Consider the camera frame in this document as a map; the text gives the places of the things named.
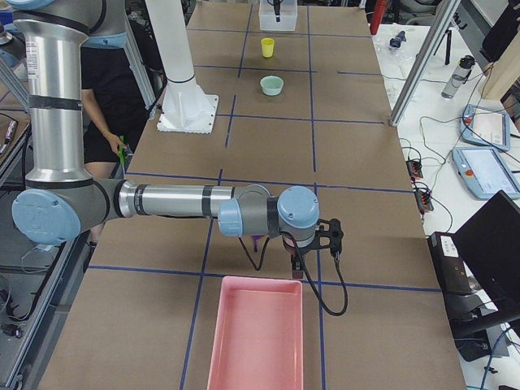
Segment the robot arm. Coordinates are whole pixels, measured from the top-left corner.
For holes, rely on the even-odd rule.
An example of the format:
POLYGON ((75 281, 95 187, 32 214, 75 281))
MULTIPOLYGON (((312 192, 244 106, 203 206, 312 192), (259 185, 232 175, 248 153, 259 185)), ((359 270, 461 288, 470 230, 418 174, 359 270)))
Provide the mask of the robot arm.
POLYGON ((216 219, 225 236, 280 237, 292 268, 319 248, 319 202, 292 186, 278 197, 261 185, 152 185, 95 179, 85 169, 80 48, 120 48, 127 39, 121 1, 14 1, 23 33, 32 121, 33 169, 14 200, 16 227, 31 241, 57 245, 110 219, 135 215, 216 219))
POLYGON ((275 22, 281 21, 281 4, 283 0, 266 0, 268 15, 272 15, 275 18, 275 22))

